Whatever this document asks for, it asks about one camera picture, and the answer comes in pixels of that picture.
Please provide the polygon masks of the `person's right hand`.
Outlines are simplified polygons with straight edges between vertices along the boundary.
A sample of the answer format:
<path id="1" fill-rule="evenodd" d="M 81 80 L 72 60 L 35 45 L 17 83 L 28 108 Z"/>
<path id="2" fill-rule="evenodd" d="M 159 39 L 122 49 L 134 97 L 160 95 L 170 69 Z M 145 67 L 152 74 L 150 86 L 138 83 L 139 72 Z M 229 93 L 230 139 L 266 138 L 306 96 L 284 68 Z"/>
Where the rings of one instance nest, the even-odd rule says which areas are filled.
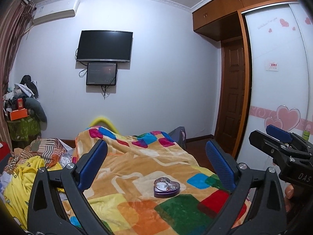
<path id="1" fill-rule="evenodd" d="M 293 207 L 293 203 L 292 203 L 292 197 L 294 195 L 294 186 L 292 184 L 288 185 L 285 189 L 285 198 L 284 198 L 284 202 L 285 202 L 285 209 L 286 212 L 288 213 L 292 207 Z"/>

